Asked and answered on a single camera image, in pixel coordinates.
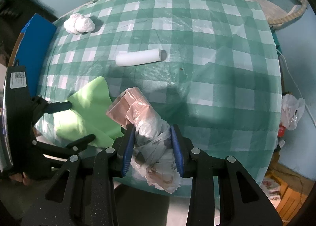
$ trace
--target plastic tablecloth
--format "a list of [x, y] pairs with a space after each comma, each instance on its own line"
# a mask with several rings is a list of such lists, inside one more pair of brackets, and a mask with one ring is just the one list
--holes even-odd
[[[68, 34], [63, 22], [79, 12], [96, 29]], [[209, 155], [235, 156], [260, 183], [277, 140], [280, 68], [271, 31], [257, 2], [246, 0], [94, 0], [59, 18], [42, 67], [38, 94], [67, 97], [103, 76], [114, 100], [138, 86], [158, 114], [178, 124]], [[118, 67], [122, 52], [160, 48], [163, 61]], [[56, 145], [53, 115], [37, 129]], [[121, 182], [148, 186], [132, 167]], [[189, 197], [192, 179], [174, 193]]]

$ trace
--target label sticker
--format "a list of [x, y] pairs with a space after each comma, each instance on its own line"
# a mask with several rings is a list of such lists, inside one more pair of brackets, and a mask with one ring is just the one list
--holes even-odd
[[11, 73], [11, 81], [10, 81], [10, 88], [22, 88], [26, 87], [26, 77], [25, 72], [14, 72]]

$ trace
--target white cylinder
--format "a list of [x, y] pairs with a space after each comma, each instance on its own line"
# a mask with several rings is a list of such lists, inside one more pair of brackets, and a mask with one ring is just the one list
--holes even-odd
[[160, 49], [135, 51], [118, 54], [115, 58], [118, 66], [136, 66], [161, 60]]

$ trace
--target white crumpled plastic bag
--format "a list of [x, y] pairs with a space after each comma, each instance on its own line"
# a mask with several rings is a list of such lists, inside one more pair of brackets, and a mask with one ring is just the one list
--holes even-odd
[[92, 32], [95, 25], [89, 17], [85, 17], [80, 13], [75, 13], [64, 22], [64, 27], [68, 33], [79, 35], [84, 32]]
[[293, 95], [286, 94], [282, 98], [281, 124], [288, 130], [294, 130], [305, 110], [305, 100], [296, 99]]
[[157, 114], [139, 88], [126, 89], [106, 114], [125, 129], [130, 123], [136, 128], [132, 167], [149, 185], [173, 193], [180, 186], [181, 177], [171, 147], [170, 125]]

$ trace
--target brown paper wrapped in plastic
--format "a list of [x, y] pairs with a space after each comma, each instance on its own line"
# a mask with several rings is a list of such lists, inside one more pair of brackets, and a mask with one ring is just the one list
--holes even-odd
[[126, 89], [110, 105], [107, 116], [126, 129], [136, 128], [131, 165], [149, 185], [173, 193], [181, 182], [171, 147], [170, 126], [150, 105], [138, 87]]

